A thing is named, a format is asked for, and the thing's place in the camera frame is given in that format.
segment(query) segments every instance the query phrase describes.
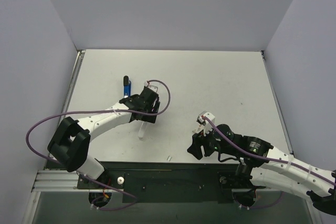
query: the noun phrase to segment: white tabletop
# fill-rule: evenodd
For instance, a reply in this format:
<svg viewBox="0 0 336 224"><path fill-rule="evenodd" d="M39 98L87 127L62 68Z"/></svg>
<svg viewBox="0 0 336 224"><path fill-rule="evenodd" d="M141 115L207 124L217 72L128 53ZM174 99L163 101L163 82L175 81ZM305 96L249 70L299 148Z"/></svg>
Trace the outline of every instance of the white tabletop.
<svg viewBox="0 0 336 224"><path fill-rule="evenodd" d="M237 134L259 137L289 153L259 52L86 50L68 111L114 105L123 98L125 75L132 81L132 94L142 91L145 80L162 80L171 90L171 105L149 124L142 141L141 122L94 139L89 154L100 161L167 162L171 156L171 163L217 163L216 154L198 161L186 151L195 120L205 110L216 116L217 125L228 124ZM157 86L163 109L167 92Z"/></svg>

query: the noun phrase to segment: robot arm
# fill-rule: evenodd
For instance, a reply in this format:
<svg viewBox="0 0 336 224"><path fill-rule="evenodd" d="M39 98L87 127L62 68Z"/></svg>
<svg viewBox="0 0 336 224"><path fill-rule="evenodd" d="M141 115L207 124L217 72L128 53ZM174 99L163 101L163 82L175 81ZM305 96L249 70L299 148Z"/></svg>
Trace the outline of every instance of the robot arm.
<svg viewBox="0 0 336 224"><path fill-rule="evenodd" d="M111 113L95 114L78 120L64 118L48 145L49 152L68 172L77 170L106 184L108 171L88 155L90 142L104 132L134 120L155 123L156 115L147 114L156 114L159 110L159 95L156 91L155 86L145 86L140 95L124 97L109 107L107 110Z"/></svg>
<svg viewBox="0 0 336 224"><path fill-rule="evenodd" d="M240 164L237 181L249 181L254 186L266 186L312 200L325 213L336 215L336 173L319 169L288 155L257 137L242 136L228 125L214 125L215 117L201 113L199 126L188 152L197 159L214 152L235 156Z"/></svg>

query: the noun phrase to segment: blue object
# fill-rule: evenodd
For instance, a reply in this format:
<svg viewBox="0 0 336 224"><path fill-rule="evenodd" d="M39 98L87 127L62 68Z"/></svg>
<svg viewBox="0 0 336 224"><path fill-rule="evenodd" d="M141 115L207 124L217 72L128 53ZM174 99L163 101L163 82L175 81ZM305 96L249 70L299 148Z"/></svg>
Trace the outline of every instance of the blue object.
<svg viewBox="0 0 336 224"><path fill-rule="evenodd" d="M130 78L128 76L124 76L124 97L131 96L131 84Z"/></svg>

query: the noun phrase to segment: white wall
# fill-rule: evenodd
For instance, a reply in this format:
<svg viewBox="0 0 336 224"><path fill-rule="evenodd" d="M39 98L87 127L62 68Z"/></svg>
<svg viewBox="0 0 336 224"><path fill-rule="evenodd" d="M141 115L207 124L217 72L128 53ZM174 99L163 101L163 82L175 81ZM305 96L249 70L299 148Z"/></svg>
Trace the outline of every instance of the white wall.
<svg viewBox="0 0 336 224"><path fill-rule="evenodd" d="M38 120L59 112L76 49L50 0L0 0L0 219L21 223L44 161L25 144ZM46 153L55 121L33 134Z"/></svg>
<svg viewBox="0 0 336 224"><path fill-rule="evenodd" d="M292 0L51 0L79 49L264 50Z"/></svg>
<svg viewBox="0 0 336 224"><path fill-rule="evenodd" d="M265 52L295 155L330 170L336 169L335 42L336 0L293 0Z"/></svg>

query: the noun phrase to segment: black bracket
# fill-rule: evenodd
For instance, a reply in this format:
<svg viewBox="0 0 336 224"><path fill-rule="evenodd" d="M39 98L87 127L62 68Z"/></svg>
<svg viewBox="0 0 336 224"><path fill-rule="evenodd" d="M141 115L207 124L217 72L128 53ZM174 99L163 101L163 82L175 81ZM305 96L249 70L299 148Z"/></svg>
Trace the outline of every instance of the black bracket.
<svg viewBox="0 0 336 224"><path fill-rule="evenodd" d="M335 179L336 182L336 173L335 171L331 173L331 176ZM308 191L307 195L313 201L313 206L320 210L321 212L325 212L329 215L336 215L336 187L330 188L328 191L331 195L326 197L320 197L315 194L313 191Z"/></svg>
<svg viewBox="0 0 336 224"><path fill-rule="evenodd" d="M160 107L159 95L148 87L144 87L140 94L121 99L119 103L125 104L130 110L151 114L157 113ZM156 116L132 113L130 122L134 120L155 123Z"/></svg>
<svg viewBox="0 0 336 224"><path fill-rule="evenodd" d="M77 120L67 117L57 127L48 145L48 151L68 172L73 172L87 159L89 144L89 131L80 127Z"/></svg>

